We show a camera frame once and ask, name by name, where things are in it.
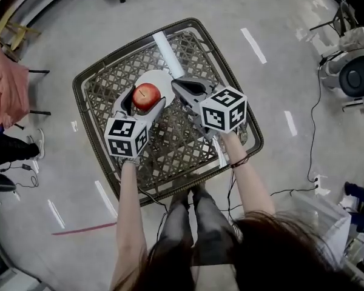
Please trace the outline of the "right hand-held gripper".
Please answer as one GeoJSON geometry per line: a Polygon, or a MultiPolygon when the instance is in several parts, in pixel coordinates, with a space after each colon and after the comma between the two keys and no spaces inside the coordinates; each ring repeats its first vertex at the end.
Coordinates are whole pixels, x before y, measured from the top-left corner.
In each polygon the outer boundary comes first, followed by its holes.
{"type": "Polygon", "coordinates": [[[228,134],[246,121],[247,96],[231,86],[212,93],[212,83],[198,78],[179,78],[171,86],[183,105],[197,115],[193,123],[208,140],[218,132],[228,134]]]}

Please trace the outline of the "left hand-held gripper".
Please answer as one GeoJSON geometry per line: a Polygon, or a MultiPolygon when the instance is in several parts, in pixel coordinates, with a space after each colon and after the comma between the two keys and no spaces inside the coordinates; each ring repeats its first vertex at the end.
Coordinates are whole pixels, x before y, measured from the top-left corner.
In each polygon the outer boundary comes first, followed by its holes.
{"type": "Polygon", "coordinates": [[[166,98],[160,98],[143,115],[132,115],[136,87],[125,89],[113,104],[113,117],[107,120],[104,139],[111,156],[137,158],[149,141],[152,123],[161,115],[166,98]]]}

